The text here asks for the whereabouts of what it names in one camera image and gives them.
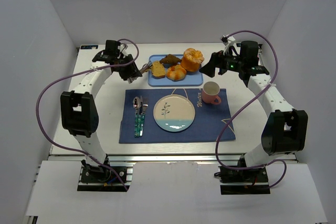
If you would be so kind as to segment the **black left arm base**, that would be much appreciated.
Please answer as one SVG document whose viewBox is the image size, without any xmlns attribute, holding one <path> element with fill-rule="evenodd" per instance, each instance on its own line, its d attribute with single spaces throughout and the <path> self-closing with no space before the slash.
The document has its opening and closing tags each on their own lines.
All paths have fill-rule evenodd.
<svg viewBox="0 0 336 224">
<path fill-rule="evenodd" d="M 111 166 L 118 174 L 120 179 L 129 189 L 133 167 L 131 165 L 116 164 Z M 101 166 L 91 166 L 83 159 L 78 179 L 77 191 L 103 191 L 103 192 L 126 192 L 127 190 L 120 183 L 117 175 L 110 169 Z"/>
</svg>

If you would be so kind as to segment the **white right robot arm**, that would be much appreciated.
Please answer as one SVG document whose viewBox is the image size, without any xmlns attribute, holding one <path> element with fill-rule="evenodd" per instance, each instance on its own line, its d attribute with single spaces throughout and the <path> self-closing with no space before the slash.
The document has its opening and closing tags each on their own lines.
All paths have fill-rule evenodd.
<svg viewBox="0 0 336 224">
<path fill-rule="evenodd" d="M 223 37 L 225 49 L 214 52 L 200 72 L 214 77 L 216 69 L 223 75 L 227 71 L 238 73 L 245 86 L 255 95 L 268 119 L 261 135 L 261 143 L 241 157 L 235 170 L 261 169 L 275 162 L 277 157 L 301 151 L 304 148 L 308 115 L 296 110 L 278 91 L 266 67 L 259 64 L 259 44 L 245 40 L 240 50 L 234 48 L 235 39 Z"/>
</svg>

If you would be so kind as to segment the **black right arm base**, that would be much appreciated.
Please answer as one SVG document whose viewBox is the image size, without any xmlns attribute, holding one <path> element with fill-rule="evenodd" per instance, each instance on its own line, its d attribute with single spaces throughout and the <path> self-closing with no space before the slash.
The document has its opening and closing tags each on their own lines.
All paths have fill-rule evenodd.
<svg viewBox="0 0 336 224">
<path fill-rule="evenodd" d="M 266 165 L 247 167 L 244 157 L 240 157 L 235 166 L 217 161 L 220 166 L 214 177 L 220 180 L 221 195 L 270 194 Z"/>
</svg>

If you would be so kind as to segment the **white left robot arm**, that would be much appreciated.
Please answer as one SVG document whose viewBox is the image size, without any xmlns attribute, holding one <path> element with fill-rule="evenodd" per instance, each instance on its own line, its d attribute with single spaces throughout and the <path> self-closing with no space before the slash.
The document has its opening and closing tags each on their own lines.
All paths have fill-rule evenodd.
<svg viewBox="0 0 336 224">
<path fill-rule="evenodd" d="M 107 40 L 105 49 L 94 56 L 90 71 L 82 81 L 74 89 L 64 91 L 60 96 L 62 126 L 75 137 L 86 153 L 82 165 L 99 177 L 106 177 L 110 172 L 106 168 L 107 154 L 97 136 L 99 116 L 95 97 L 114 72 L 128 83 L 142 77 L 133 56 L 125 52 L 126 46 L 122 46 L 123 41 L 126 40 Z"/>
</svg>

